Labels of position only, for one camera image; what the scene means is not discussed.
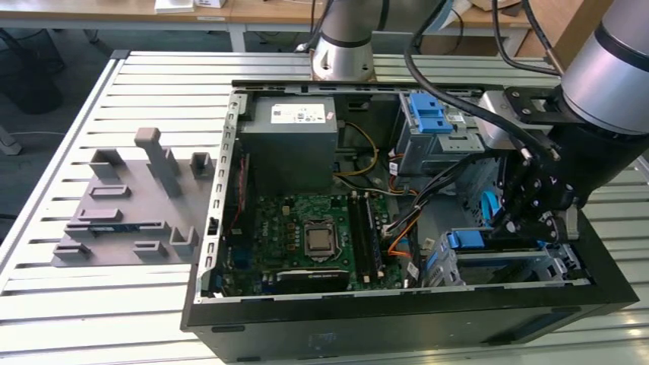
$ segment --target ram slot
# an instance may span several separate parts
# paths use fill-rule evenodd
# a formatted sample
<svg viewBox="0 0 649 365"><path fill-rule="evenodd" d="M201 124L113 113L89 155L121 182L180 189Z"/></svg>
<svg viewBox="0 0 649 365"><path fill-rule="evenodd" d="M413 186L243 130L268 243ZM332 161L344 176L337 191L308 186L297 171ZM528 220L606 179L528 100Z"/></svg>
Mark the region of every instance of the ram slot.
<svg viewBox="0 0 649 365"><path fill-rule="evenodd" d="M372 219L373 214L368 199L363 196L351 196L347 201L356 277L363 283L369 283L384 277L379 232Z"/></svg>

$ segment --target sticker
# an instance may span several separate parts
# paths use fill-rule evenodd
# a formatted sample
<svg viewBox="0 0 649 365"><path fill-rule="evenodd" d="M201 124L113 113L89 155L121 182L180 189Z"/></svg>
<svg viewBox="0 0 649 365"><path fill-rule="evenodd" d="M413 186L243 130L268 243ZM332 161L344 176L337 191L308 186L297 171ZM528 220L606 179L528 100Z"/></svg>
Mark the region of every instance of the sticker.
<svg viewBox="0 0 649 365"><path fill-rule="evenodd" d="M465 122L465 118L463 117L461 114L447 114L447 121L448 122L464 123Z"/></svg>
<svg viewBox="0 0 649 365"><path fill-rule="evenodd" d="M421 248L431 251L433 249L433 245L435 245L435 240L427 238L427 240L424 240L424 244L421 245Z"/></svg>
<svg viewBox="0 0 649 365"><path fill-rule="evenodd" d="M197 21L225 21L224 17L196 17Z"/></svg>
<svg viewBox="0 0 649 365"><path fill-rule="evenodd" d="M419 278L419 268L412 262L408 263L408 273L415 279Z"/></svg>
<svg viewBox="0 0 649 365"><path fill-rule="evenodd" d="M325 105L324 104L275 104L273 108L271 109L271 123L273 124L327 123Z"/></svg>
<svg viewBox="0 0 649 365"><path fill-rule="evenodd" d="M389 163L389 174L395 176L399 174L399 163L396 162Z"/></svg>
<svg viewBox="0 0 649 365"><path fill-rule="evenodd" d="M100 230L100 231L107 231L107 232L113 232L115 228L112 227L91 227L91 230Z"/></svg>

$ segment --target slotted metal table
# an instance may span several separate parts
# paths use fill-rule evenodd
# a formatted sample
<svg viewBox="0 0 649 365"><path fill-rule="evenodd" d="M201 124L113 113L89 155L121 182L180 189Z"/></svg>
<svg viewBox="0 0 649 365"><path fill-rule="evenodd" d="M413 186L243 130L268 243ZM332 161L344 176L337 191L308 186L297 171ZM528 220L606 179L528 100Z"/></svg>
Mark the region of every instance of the slotted metal table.
<svg viewBox="0 0 649 365"><path fill-rule="evenodd" d="M439 83L559 83L491 57L419 57L417 64ZM376 56L376 73L381 81L412 81L400 56ZM233 79L308 80L308 58L132 52L127 59L109 60L0 246L3 365L220 363L197 338L179 329L188 265L55 268L49 260L92 177L87 163L95 149L117 147L124 158L145 158L133 133L148 126L164 132L160 143L172 147L176 158L189 158L197 149L215 156ZM649 363L649 186L642 171L622 171L585 208L640 303L525 346L299 363Z"/></svg>

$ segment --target green circuit board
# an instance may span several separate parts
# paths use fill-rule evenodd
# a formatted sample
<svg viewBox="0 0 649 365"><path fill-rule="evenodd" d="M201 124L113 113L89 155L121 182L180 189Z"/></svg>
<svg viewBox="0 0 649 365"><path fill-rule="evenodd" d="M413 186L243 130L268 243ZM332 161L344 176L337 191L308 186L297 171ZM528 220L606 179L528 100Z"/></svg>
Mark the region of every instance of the green circuit board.
<svg viewBox="0 0 649 365"><path fill-rule="evenodd" d="M235 281L237 295L265 294L261 283L265 274L309 268L349 271L351 284L347 290L393 289L401 286L401 268L396 260L384 262L381 280L365 283L356 276L347 199L347 195L292 195L257 199L252 264L247 269L235 268L228 275ZM388 223L384 196L371 198L369 202L376 222ZM319 260L305 250L305 230L313 224L333 227L337 243L333 254Z"/></svg>

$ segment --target motherboard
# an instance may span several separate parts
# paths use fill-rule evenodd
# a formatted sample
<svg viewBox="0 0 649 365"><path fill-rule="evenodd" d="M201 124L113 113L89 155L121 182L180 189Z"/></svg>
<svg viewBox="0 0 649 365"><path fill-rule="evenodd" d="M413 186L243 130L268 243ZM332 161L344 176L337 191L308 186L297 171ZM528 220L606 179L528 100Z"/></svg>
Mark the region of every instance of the motherboard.
<svg viewBox="0 0 649 365"><path fill-rule="evenodd" d="M401 287L396 259L383 260L383 195L261 196L252 245L232 248L224 278L235 295Z"/></svg>

